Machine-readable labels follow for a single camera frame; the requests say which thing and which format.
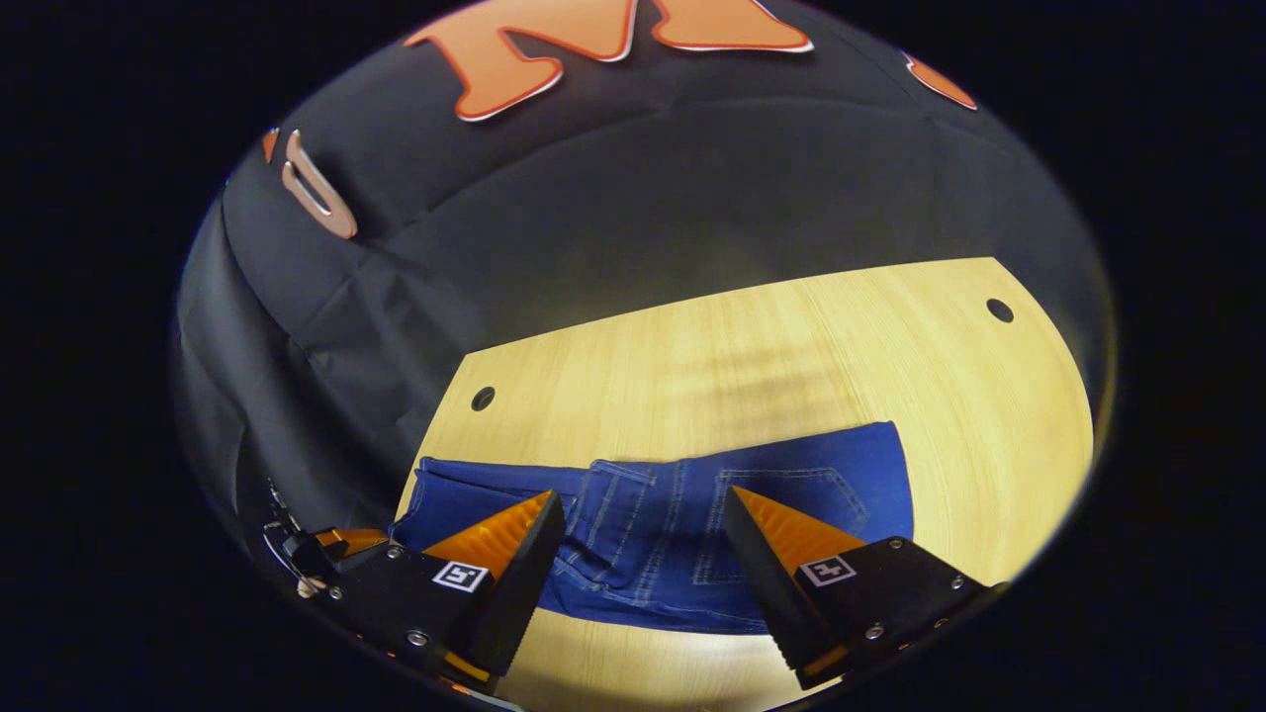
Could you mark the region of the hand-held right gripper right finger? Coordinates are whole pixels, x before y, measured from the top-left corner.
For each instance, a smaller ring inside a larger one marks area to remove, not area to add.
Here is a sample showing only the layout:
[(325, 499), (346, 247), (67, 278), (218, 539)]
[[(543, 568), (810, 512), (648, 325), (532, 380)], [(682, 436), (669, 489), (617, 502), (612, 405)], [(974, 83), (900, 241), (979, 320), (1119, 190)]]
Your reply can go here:
[(1006, 593), (893, 536), (866, 544), (732, 486), (724, 532), (801, 689), (852, 685), (904, 663)]

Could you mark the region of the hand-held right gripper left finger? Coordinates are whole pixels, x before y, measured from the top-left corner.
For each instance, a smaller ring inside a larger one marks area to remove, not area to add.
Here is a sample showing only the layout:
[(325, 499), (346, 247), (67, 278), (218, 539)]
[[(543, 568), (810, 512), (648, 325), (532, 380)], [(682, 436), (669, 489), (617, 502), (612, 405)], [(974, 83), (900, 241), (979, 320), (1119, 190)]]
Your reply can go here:
[(566, 526), (539, 492), (422, 551), (384, 538), (334, 563), (327, 621), (392, 666), (492, 694), (538, 607)]

